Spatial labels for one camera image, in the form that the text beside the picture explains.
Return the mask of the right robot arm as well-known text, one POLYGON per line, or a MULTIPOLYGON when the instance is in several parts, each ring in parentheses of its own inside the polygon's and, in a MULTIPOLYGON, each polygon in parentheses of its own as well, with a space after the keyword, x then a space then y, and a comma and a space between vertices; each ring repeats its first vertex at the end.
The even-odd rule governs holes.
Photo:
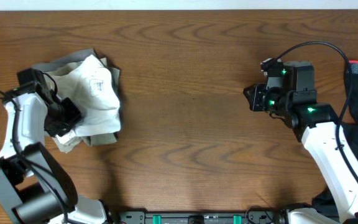
POLYGON ((332 106, 317 102, 308 61, 261 62, 265 84, 244 89, 250 110, 282 120, 311 154, 333 196, 340 223, 358 223, 358 160, 332 106))

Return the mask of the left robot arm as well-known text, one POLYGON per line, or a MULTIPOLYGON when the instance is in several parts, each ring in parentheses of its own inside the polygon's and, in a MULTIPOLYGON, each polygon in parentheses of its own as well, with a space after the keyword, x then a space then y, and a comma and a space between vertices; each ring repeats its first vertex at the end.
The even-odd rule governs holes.
POLYGON ((69 98, 50 89, 46 74, 28 68, 19 87, 1 94, 8 113, 0 151, 0 204, 13 223, 112 223, 102 201, 78 195, 45 148, 45 135, 63 136, 81 121, 69 98))

